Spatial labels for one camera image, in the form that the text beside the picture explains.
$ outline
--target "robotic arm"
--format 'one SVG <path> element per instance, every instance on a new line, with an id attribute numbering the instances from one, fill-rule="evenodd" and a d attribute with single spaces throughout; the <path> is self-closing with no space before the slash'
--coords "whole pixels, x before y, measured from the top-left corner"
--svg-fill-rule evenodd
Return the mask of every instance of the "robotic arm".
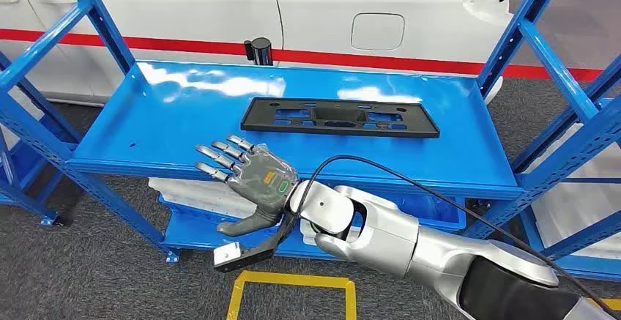
<path id="1" fill-rule="evenodd" d="M 323 251 L 421 283 L 468 319 L 614 319 L 585 298 L 559 289 L 550 266 L 511 245 L 420 226 L 417 218 L 401 212 L 393 202 L 353 187 L 332 189 L 313 182 L 302 201 L 309 181 L 299 182 L 289 164 L 264 146 L 253 146 L 236 136 L 228 139 L 242 144 L 245 152 L 235 152 L 222 142 L 212 145 L 236 161 L 205 146 L 197 150 L 231 169 L 232 177 L 205 163 L 196 166 L 255 202 L 257 210 L 238 223 L 218 226 L 218 231 L 245 234 L 275 225 L 280 216 L 283 219 L 278 232 L 258 247 L 243 250 L 235 242 L 216 248 L 214 263 L 220 271 L 273 256 L 299 216 L 318 232 L 315 241 Z M 281 182 L 287 182 L 286 192 L 281 192 Z M 362 215 L 363 225 L 352 240 L 347 236 L 355 212 Z"/>

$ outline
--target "white car body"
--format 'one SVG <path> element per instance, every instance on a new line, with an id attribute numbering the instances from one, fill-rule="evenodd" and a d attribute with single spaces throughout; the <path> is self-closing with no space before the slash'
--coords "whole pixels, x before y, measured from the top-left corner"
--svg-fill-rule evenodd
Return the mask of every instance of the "white car body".
<path id="1" fill-rule="evenodd" d="M 288 56 L 280 65 L 397 72 L 420 69 L 416 60 L 408 66 L 409 59 L 483 63 L 512 17 L 509 0 L 103 1 L 123 36 L 134 37 L 139 44 L 128 42 L 130 47 L 138 46 L 132 49 L 137 59 L 249 63 L 227 48 L 267 37 L 274 50 L 284 49 L 281 55 Z M 14 59 L 29 45 L 20 40 L 24 31 L 44 31 L 73 3 L 0 0 L 0 51 Z M 96 35 L 88 19 L 72 33 Z M 163 48 L 162 40 L 172 50 L 158 50 Z M 207 49 L 192 52 L 170 48 L 184 41 L 213 42 L 215 49 L 209 49 L 209 43 L 201 44 Z M 121 73 L 105 48 L 77 44 L 54 48 L 28 77 L 53 100 L 104 103 Z M 297 51 L 330 54 L 308 58 Z M 347 61 L 351 56 L 384 58 L 351 63 Z M 387 57 L 400 58 L 400 64 Z"/>

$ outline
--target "silver robot arm segment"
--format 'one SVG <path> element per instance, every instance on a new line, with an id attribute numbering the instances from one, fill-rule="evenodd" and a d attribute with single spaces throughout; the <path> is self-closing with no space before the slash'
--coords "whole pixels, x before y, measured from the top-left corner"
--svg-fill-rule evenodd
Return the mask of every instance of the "silver robot arm segment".
<path id="1" fill-rule="evenodd" d="M 314 182 L 311 192 L 315 185 L 321 184 Z M 293 210 L 302 191 L 291 197 Z M 417 218 L 393 202 L 353 187 L 332 190 L 321 185 L 319 191 L 320 195 L 308 195 L 301 216 L 312 224 L 320 222 L 323 231 L 315 241 L 322 250 L 421 283 L 468 319 L 613 319 L 583 297 L 558 289 L 553 269 L 523 250 L 420 226 Z M 319 203 L 331 213 L 325 214 Z M 354 211 L 364 223 L 358 238 L 347 242 Z"/>

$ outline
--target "black cylinder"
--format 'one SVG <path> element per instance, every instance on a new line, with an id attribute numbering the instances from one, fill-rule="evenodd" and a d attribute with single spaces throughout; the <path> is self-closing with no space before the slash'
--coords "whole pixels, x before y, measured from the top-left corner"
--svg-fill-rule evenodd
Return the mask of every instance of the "black cylinder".
<path id="1" fill-rule="evenodd" d="M 272 42 L 265 37 L 255 38 L 252 42 L 244 42 L 248 60 L 254 61 L 255 65 L 273 65 Z"/>

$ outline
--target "robot finger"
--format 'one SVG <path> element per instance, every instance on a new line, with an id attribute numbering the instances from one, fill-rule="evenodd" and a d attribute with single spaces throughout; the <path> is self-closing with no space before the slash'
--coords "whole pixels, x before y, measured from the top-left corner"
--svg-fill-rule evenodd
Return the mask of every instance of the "robot finger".
<path id="1" fill-rule="evenodd" d="M 228 159 L 226 156 L 224 156 L 223 153 L 216 152 L 208 146 L 199 144 L 198 146 L 196 146 L 196 150 L 202 154 L 205 154 L 208 157 L 211 157 L 216 163 L 224 166 L 225 168 L 233 168 L 233 166 L 235 165 L 235 162 L 233 160 Z"/>
<path id="2" fill-rule="evenodd" d="M 219 149 L 223 152 L 225 152 L 226 154 L 228 154 L 230 157 L 233 157 L 237 160 L 240 161 L 246 161 L 244 158 L 244 152 L 242 152 L 241 150 L 234 148 L 233 146 L 230 146 L 224 142 L 220 142 L 220 141 L 213 141 L 212 142 L 212 146 L 216 149 Z"/>
<path id="3" fill-rule="evenodd" d="M 207 165 L 206 163 L 202 163 L 202 162 L 197 162 L 194 164 L 194 166 L 200 170 L 203 171 L 204 173 L 209 174 L 211 177 L 213 177 L 214 179 L 219 179 L 222 182 L 226 182 L 226 180 L 228 179 L 228 175 L 223 173 L 222 171 L 213 168 L 209 165 Z"/>
<path id="4" fill-rule="evenodd" d="M 249 152 L 252 152 L 252 148 L 254 147 L 254 144 L 236 135 L 228 135 L 226 139 L 227 141 L 235 143 L 239 148 Z"/>

